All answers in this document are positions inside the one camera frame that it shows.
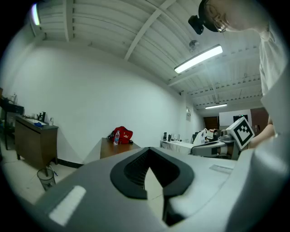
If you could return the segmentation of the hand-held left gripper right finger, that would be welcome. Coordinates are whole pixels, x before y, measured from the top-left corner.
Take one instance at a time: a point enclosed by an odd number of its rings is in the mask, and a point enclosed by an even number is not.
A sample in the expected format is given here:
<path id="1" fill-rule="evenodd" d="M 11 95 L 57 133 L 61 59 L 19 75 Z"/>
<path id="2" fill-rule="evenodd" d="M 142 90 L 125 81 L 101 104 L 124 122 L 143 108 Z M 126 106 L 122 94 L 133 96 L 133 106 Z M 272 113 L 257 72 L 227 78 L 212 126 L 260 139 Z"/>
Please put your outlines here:
<path id="1" fill-rule="evenodd" d="M 158 150 L 188 163 L 194 172 L 193 182 L 184 194 L 172 199 L 186 218 L 195 214 L 220 190 L 237 163 L 230 159 L 185 155 L 162 148 Z M 163 222 L 163 188 L 151 169 L 149 169 L 149 207 L 158 220 Z"/>

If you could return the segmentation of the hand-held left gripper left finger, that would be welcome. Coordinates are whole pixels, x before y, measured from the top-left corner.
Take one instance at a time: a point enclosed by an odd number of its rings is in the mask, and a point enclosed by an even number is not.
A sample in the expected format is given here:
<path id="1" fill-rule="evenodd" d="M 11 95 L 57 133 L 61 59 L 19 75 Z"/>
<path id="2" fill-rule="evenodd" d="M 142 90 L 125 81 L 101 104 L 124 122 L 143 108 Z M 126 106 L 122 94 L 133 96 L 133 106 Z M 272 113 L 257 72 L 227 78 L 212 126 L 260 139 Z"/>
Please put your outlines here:
<path id="1" fill-rule="evenodd" d="M 62 232 L 162 232 L 166 224 L 147 200 L 131 199 L 112 184 L 110 172 L 135 149 L 88 163 L 49 189 L 36 208 Z"/>

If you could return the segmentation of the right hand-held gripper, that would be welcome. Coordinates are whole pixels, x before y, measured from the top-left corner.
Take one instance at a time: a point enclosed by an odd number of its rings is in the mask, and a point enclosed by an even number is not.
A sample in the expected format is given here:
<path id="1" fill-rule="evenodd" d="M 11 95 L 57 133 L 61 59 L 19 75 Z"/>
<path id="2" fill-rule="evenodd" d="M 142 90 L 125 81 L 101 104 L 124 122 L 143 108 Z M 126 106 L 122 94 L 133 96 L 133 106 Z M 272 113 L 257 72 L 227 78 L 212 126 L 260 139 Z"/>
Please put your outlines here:
<path id="1" fill-rule="evenodd" d="M 247 119 L 238 118 L 227 129 L 221 130 L 219 140 L 208 142 L 191 148 L 191 155 L 202 157 L 218 157 L 226 155 L 227 148 L 232 145 L 231 159 L 237 160 L 241 151 L 254 138 L 255 134 Z"/>

